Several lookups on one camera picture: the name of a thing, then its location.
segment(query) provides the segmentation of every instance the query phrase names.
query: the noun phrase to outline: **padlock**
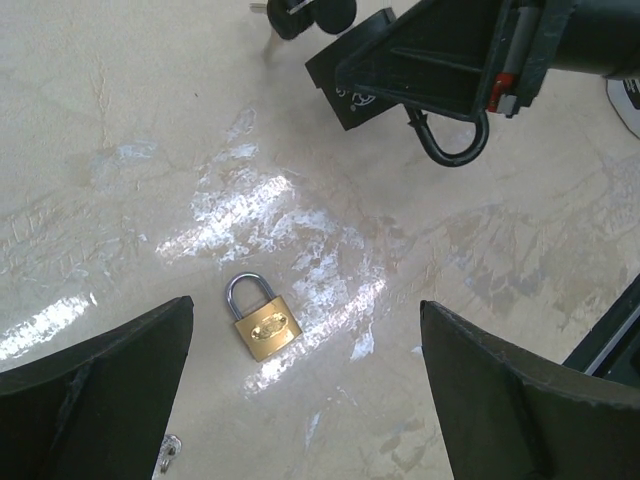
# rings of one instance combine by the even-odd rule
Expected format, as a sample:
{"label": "padlock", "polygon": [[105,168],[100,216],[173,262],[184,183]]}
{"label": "padlock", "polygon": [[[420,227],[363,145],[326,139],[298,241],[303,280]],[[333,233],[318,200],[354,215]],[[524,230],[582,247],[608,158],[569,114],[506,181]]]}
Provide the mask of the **padlock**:
{"label": "padlock", "polygon": [[[238,282],[245,279],[257,282],[268,297],[269,303],[243,317],[233,298],[233,291]],[[258,362],[273,355],[302,334],[284,299],[276,296],[262,275],[244,272],[233,277],[227,284],[227,304],[237,320],[235,325],[240,336]]]}

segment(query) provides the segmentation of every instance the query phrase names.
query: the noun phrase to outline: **white streak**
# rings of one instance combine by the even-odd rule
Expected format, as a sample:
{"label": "white streak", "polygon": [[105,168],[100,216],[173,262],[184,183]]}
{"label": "white streak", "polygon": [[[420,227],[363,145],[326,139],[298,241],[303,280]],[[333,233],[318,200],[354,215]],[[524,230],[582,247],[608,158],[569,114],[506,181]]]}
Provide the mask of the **white streak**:
{"label": "white streak", "polygon": [[241,111],[233,125],[227,130],[227,142],[234,140],[240,135],[248,135],[253,131],[253,124],[256,121],[256,111],[253,108],[247,108]]}
{"label": "white streak", "polygon": [[373,353],[375,341],[373,339],[371,327],[372,325],[369,324],[369,329],[364,332],[360,336],[360,338],[358,338],[358,340],[356,340],[356,344],[353,346],[353,353],[351,354],[350,361],[355,362],[356,360],[362,360],[367,355]]}
{"label": "white streak", "polygon": [[0,338],[0,360],[18,358],[33,346],[51,340],[84,313],[89,302],[83,296],[61,298],[29,320],[11,327]]}
{"label": "white streak", "polygon": [[316,433],[316,428],[318,428],[318,423],[320,423],[320,417],[322,416],[322,412],[317,412],[311,422],[309,423],[309,427],[307,428],[307,434],[304,439],[304,449],[309,450],[311,446],[311,440],[313,439],[313,435]]}

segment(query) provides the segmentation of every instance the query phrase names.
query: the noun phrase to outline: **floor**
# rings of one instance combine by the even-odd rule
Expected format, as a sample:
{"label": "floor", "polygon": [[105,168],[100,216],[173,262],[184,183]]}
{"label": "floor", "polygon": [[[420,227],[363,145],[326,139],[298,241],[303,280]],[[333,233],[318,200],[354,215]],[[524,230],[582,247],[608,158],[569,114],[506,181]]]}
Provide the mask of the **floor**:
{"label": "floor", "polygon": [[[552,72],[448,170],[399,108],[343,132],[304,69],[331,38],[265,63],[244,2],[8,0],[0,18],[0,369],[191,295],[166,479],[450,479],[419,301],[562,362],[640,272],[640,141],[600,78]],[[261,364],[223,300],[243,270],[305,331]]]}

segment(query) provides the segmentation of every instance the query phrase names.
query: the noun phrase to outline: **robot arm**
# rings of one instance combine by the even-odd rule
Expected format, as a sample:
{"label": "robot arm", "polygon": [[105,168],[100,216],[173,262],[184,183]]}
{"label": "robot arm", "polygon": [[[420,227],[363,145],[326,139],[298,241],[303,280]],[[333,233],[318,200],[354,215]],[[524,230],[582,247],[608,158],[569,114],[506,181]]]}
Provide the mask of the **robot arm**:
{"label": "robot arm", "polygon": [[[314,22],[346,31],[356,1],[269,0],[268,10],[292,40]],[[379,11],[307,63],[345,129],[402,104],[429,156],[450,167],[480,155],[487,112],[512,118],[530,107],[550,68],[640,77],[640,0],[421,0],[397,19]],[[444,152],[425,111],[474,123],[472,145]]]}

